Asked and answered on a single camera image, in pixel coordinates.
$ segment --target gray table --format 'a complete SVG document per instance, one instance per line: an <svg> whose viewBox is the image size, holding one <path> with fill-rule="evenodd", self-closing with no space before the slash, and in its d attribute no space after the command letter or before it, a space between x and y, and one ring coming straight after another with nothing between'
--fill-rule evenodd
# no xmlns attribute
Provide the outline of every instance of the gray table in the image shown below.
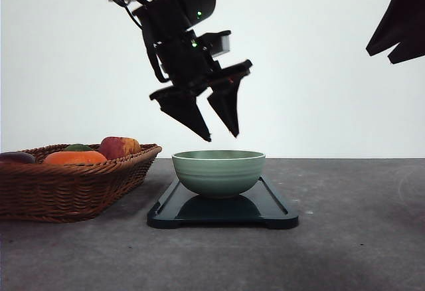
<svg viewBox="0 0 425 291"><path fill-rule="evenodd" d="M94 220L0 221L2 290L425 290L425 159L267 159L264 173L298 227L148 227L169 159Z"/></svg>

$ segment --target black tray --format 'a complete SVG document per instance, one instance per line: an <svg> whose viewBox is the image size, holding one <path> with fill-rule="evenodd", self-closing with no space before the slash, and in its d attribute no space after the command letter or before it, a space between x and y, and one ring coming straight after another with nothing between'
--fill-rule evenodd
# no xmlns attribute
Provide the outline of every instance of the black tray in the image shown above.
<svg viewBox="0 0 425 291"><path fill-rule="evenodd" d="M204 198L176 179L147 214L147 224L160 229L220 223L289 229L298 225L298 214L263 175L253 188L227 199Z"/></svg>

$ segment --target apple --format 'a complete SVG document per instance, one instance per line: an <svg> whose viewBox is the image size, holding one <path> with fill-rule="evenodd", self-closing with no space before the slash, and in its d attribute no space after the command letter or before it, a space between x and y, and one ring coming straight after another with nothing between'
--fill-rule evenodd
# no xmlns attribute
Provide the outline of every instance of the apple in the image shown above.
<svg viewBox="0 0 425 291"><path fill-rule="evenodd" d="M0 163L35 163L35 157L22 151L0 153Z"/></svg>
<svg viewBox="0 0 425 291"><path fill-rule="evenodd" d="M110 136L102 140L98 151L110 160L138 153L141 147L134 138Z"/></svg>

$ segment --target robotic arm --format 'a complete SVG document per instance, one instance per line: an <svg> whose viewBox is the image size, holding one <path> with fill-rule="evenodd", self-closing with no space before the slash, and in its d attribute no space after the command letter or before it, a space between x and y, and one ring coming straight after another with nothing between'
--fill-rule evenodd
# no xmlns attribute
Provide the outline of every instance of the robotic arm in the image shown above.
<svg viewBox="0 0 425 291"><path fill-rule="evenodd" d="M238 88L241 79L250 74L252 63L246 60L221 68L213 58L229 51L230 31L197 37L193 30L189 30L213 13L216 0L136 0L141 7L132 12L124 0L113 1L125 7L142 30L147 55L157 79L172 83L151 94L151 100L157 100L163 112L204 140L211 141L196 104L197 96L211 88L209 104L236 137L239 133L236 111ZM423 56L424 29L425 0L391 0L367 51L374 55L396 45L388 56L392 63Z"/></svg>
<svg viewBox="0 0 425 291"><path fill-rule="evenodd" d="M113 1L125 7L142 30L157 79L172 83L151 94L151 100L157 100L163 112L210 142L210 133L196 99L211 88L209 104L236 137L239 134L237 92L240 80L250 74L252 63L246 60L221 68L214 57L229 51L230 31L197 37L189 30L213 13L216 0L136 0L141 7L132 12L124 0Z"/></svg>

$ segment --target ceramic bowl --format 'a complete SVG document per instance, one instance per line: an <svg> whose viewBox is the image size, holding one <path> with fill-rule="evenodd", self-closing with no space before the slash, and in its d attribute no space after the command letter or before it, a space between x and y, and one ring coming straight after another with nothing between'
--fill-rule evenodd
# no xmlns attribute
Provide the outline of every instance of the ceramic bowl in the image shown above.
<svg viewBox="0 0 425 291"><path fill-rule="evenodd" d="M208 198L229 198L249 190L261 175L266 156L255 151L204 150L173 155L180 182Z"/></svg>

